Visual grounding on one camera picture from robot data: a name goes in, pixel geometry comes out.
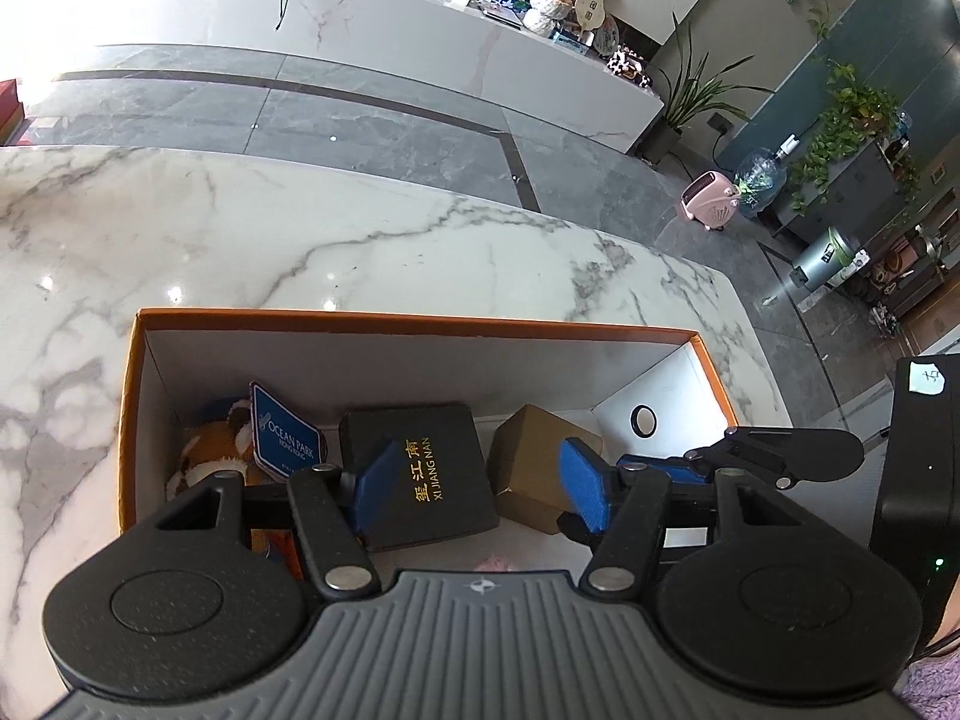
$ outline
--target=marble countertop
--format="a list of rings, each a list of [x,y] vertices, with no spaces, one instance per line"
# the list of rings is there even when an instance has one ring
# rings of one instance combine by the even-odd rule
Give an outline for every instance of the marble countertop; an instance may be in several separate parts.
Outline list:
[[[56,18],[77,2],[78,29]],[[604,65],[438,0],[0,0],[0,79],[37,82],[97,46],[178,44],[285,53],[413,79],[553,122],[626,152],[664,104]],[[22,14],[34,14],[24,19]],[[35,21],[43,25],[37,39]]]
[[[387,178],[166,149],[0,148],[0,715],[64,691],[54,583],[118,533],[143,306],[565,319],[698,331],[745,424],[788,425],[730,281],[565,221]]]

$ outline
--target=black box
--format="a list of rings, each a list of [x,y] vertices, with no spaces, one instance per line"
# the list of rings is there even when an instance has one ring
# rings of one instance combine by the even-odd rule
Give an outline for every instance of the black box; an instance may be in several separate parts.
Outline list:
[[[445,541],[496,528],[473,415],[464,405],[359,410],[340,422],[344,470],[359,473],[396,440],[409,461],[382,514],[363,533],[371,552]]]

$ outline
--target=teal wall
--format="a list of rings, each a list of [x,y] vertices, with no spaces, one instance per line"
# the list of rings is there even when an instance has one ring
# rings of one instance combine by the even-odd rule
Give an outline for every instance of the teal wall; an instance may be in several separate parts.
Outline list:
[[[721,152],[722,165],[735,167],[757,146],[776,148],[815,121],[830,103],[824,55],[853,63],[861,79],[904,101],[918,167],[960,130],[960,20],[953,0],[854,0],[829,39],[795,67]]]

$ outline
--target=blue tag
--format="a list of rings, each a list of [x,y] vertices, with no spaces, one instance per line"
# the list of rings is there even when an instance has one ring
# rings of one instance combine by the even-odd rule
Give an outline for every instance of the blue tag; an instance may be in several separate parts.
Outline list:
[[[287,409],[262,386],[251,382],[253,459],[267,473],[286,479],[294,471],[323,462],[320,431]]]

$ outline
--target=small heater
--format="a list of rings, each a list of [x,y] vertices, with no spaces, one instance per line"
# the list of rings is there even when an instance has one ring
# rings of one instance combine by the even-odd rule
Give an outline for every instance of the small heater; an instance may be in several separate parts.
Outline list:
[[[740,204],[740,191],[718,172],[705,172],[680,196],[680,216],[697,220],[707,230],[722,230]]]

